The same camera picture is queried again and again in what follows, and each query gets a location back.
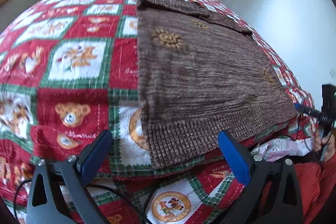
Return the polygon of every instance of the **black cable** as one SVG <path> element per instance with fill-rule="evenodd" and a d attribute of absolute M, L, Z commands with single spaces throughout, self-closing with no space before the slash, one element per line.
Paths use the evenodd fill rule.
<path fill-rule="evenodd" d="M 97 184 L 88 184 L 86 187 L 103 189 L 114 193 L 116 196 L 120 197 L 123 201 L 125 201 L 128 204 L 128 206 L 130 206 L 141 217 L 142 220 L 146 221 L 148 224 L 153 224 L 143 213 L 140 213 L 138 209 L 131 202 L 127 200 L 126 197 L 118 193 L 116 190 L 104 185 L 97 185 Z"/>
<path fill-rule="evenodd" d="M 13 211 L 14 211 L 14 216 L 16 218 L 16 220 L 18 221 L 17 218 L 17 213 L 16 213 L 16 199 L 17 199 L 17 195 L 19 193 L 19 190 L 28 182 L 31 182 L 32 179 L 26 179 L 24 181 L 22 181 L 20 183 L 20 185 L 18 186 L 18 188 L 16 189 L 15 195 L 14 195 L 14 201 L 13 201 Z M 111 193 L 114 193 L 116 196 L 118 196 L 119 198 L 121 198 L 124 202 L 126 202 L 128 204 L 128 206 L 130 206 L 140 217 L 141 217 L 141 223 L 143 223 L 143 221 L 145 221 L 145 223 L 147 222 L 148 224 L 152 224 L 152 222 L 145 216 L 145 212 L 146 212 L 146 208 L 148 206 L 148 203 L 152 197 L 152 195 L 154 194 L 156 187 L 153 187 L 150 195 L 148 196 L 146 202 L 145 202 L 145 206 L 142 210 L 142 212 L 140 213 L 138 211 L 138 209 L 132 204 L 130 203 L 126 197 L 124 197 L 122 194 L 118 193 L 117 191 L 115 191 L 114 189 L 104 186 L 104 185 L 97 185 L 97 184 L 88 184 L 87 187 L 90 188 L 98 188 L 98 189 L 103 189 L 103 190 L 107 190 L 110 191 Z"/>
<path fill-rule="evenodd" d="M 19 221 L 17 219 L 17 214 L 16 214 L 16 198 L 17 198 L 17 195 L 19 193 L 19 190 L 22 188 L 22 186 L 24 186 L 26 183 L 31 182 L 31 181 L 32 181 L 32 179 L 25 179 L 24 181 L 22 181 L 20 183 L 20 185 L 18 186 L 18 188 L 15 191 L 14 201 L 13 201 L 13 211 L 14 211 L 14 216 L 15 216 L 15 218 L 16 218 L 17 221 Z"/>
<path fill-rule="evenodd" d="M 301 122 L 301 116 L 302 116 L 302 113 L 298 116 L 297 118 L 297 132 L 296 132 L 296 138 L 295 140 L 293 141 L 296 141 L 299 137 L 299 129 L 300 129 L 300 122 Z"/>
<path fill-rule="evenodd" d="M 149 193 L 149 195 L 148 195 L 148 197 L 147 197 L 147 199 L 145 201 L 145 204 L 143 205 L 141 215 L 143 215 L 143 216 L 146 215 L 146 209 L 148 207 L 149 201 L 152 199 L 152 196 L 154 195 L 154 192 L 157 190 L 158 185 L 159 185 L 159 182 L 157 182 L 157 183 L 154 184 L 151 192 Z M 143 218 L 141 219 L 140 224 L 144 224 Z"/>
<path fill-rule="evenodd" d="M 314 150 L 314 148 L 313 148 L 313 144 L 311 145 L 312 149 L 310 149 L 310 148 L 308 147 L 307 143 L 306 143 L 306 140 L 307 140 L 307 139 L 304 139 L 304 144 L 305 144 L 307 150 L 310 151 L 310 152 L 312 152 L 312 151 Z"/>
<path fill-rule="evenodd" d="M 330 141 L 330 138 L 331 138 L 332 134 L 333 134 L 333 133 L 332 133 L 332 131 L 330 130 L 330 136 L 329 136 L 327 142 L 325 143 L 325 145 L 322 146 L 322 148 L 321 148 L 318 152 L 323 151 L 323 149 L 328 145 L 328 143 L 329 143 L 329 141 Z"/>

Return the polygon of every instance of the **bed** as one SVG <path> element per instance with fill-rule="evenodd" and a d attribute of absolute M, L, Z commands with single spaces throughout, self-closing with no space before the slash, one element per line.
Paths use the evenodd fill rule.
<path fill-rule="evenodd" d="M 198 2 L 252 31 L 293 103 L 313 107 L 287 65 L 263 38 L 218 0 Z M 147 208 L 153 223 L 210 223 L 243 190 L 218 150 L 165 169 L 152 166 L 142 134 L 137 91 L 137 15 L 134 0 L 41 0 L 0 35 L 0 195 L 9 208 L 17 185 L 40 159 L 79 154 L 100 131 L 115 140 L 95 183 L 127 193 L 140 209 L 158 179 Z M 315 130 L 301 120 L 298 138 Z M 243 142 L 251 146 L 272 133 L 297 133 L 296 119 Z M 25 223 L 29 186 L 18 196 Z M 111 223 L 138 223 L 117 196 L 90 190 Z M 74 220 L 81 222 L 66 189 Z"/>

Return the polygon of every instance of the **human hand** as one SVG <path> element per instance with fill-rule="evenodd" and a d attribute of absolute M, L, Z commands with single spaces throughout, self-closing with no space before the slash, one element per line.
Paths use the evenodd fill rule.
<path fill-rule="evenodd" d="M 319 136 L 319 129 L 317 128 L 314 135 L 314 151 L 318 152 L 327 143 L 329 135 L 321 139 Z M 335 136 L 331 134 L 330 140 L 327 144 L 327 149 L 324 155 L 324 162 L 330 160 L 330 158 L 335 154 Z"/>

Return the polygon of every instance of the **brown knit sweater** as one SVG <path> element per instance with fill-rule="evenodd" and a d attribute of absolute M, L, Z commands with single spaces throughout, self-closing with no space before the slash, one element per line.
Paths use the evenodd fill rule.
<path fill-rule="evenodd" d="M 296 115 L 251 31 L 182 0 L 138 0 L 142 129 L 152 164 L 166 168 Z"/>

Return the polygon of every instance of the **embroidered sun motif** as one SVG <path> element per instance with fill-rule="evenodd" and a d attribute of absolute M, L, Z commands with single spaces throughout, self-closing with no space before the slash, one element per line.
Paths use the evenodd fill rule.
<path fill-rule="evenodd" d="M 191 19 L 190 22 L 193 23 L 196 26 L 199 26 L 199 27 L 203 28 L 203 29 L 209 29 L 209 27 L 207 25 L 205 25 L 201 21 L 198 21 L 198 20 L 195 20 L 195 19 Z"/>
<path fill-rule="evenodd" d="M 263 68 L 262 71 L 264 72 L 267 80 L 270 82 L 271 86 L 275 86 L 275 81 L 274 79 L 268 75 L 266 68 Z"/>
<path fill-rule="evenodd" d="M 182 49 L 185 46 L 185 42 L 175 33 L 170 33 L 164 30 L 155 30 L 153 32 L 154 41 L 157 41 L 162 46 L 165 45 L 168 48 Z"/>

